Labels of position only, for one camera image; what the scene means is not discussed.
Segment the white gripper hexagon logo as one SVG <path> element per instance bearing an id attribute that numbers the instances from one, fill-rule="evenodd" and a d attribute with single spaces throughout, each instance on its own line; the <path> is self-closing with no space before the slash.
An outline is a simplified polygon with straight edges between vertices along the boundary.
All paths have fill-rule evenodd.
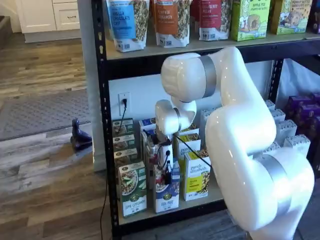
<path id="1" fill-rule="evenodd" d="M 165 184 L 172 183 L 173 146 L 172 143 L 160 143 L 157 150 L 157 165 L 159 170 L 165 170 Z"/>

